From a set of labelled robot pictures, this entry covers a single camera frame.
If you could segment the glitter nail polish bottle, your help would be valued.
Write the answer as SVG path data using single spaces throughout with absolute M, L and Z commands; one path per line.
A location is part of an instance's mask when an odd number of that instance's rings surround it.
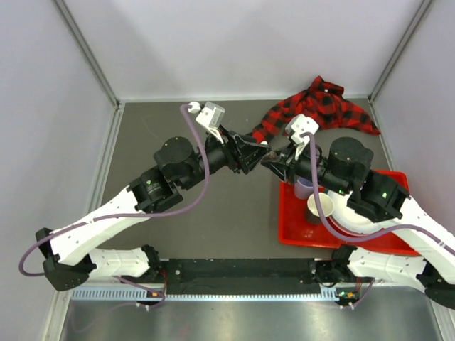
M 279 156 L 275 151 L 270 151 L 265 157 L 265 160 L 277 160 Z

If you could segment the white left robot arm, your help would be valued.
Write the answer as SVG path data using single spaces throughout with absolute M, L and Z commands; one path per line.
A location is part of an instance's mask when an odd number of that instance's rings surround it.
M 181 190 L 206 181 L 221 168 L 247 174 L 270 152 L 270 146 L 251 136 L 223 130 L 208 136 L 203 150 L 177 136 L 154 154 L 156 165 L 133 180 L 118 195 L 80 219 L 75 229 L 36 233 L 44 255 L 45 277 L 57 291 L 68 291 L 95 278 L 124 276 L 155 281 L 161 273 L 157 251 L 148 245 L 131 250 L 99 246 L 120 232 L 152 217 L 172 215 L 182 202 Z

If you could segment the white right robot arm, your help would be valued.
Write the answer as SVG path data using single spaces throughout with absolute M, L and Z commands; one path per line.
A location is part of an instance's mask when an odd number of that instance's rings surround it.
M 310 180 L 328 190 L 333 217 L 355 234 L 326 229 L 352 243 L 347 256 L 331 264 L 340 281 L 353 276 L 381 279 L 415 288 L 446 308 L 454 308 L 454 235 L 426 213 L 410 192 L 388 175 L 371 170 L 373 152 L 351 137 L 336 139 L 324 157 L 315 138 L 306 133 L 300 144 L 271 151 L 261 164 L 280 180 Z M 358 246 L 393 234 L 417 255 L 386 255 Z

